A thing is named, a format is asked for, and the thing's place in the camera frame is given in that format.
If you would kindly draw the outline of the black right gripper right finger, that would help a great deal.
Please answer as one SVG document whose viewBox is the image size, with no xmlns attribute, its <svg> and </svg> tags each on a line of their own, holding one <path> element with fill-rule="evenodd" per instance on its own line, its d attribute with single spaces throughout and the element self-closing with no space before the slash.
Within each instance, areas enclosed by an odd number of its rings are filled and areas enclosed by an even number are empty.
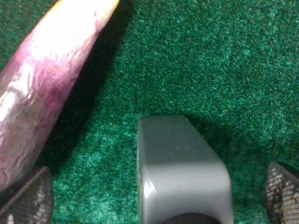
<svg viewBox="0 0 299 224">
<path fill-rule="evenodd" d="M 265 208 L 271 224 L 299 222 L 299 169 L 271 162 L 265 185 Z"/>
</svg>

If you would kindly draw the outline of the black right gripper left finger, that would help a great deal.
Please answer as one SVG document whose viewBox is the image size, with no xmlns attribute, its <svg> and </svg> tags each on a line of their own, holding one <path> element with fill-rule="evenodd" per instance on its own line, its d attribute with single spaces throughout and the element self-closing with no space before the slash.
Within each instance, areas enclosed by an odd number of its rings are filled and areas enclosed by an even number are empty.
<svg viewBox="0 0 299 224">
<path fill-rule="evenodd" d="M 2 224 L 50 224 L 54 211 L 51 171 L 35 168 L 0 193 Z"/>
</svg>

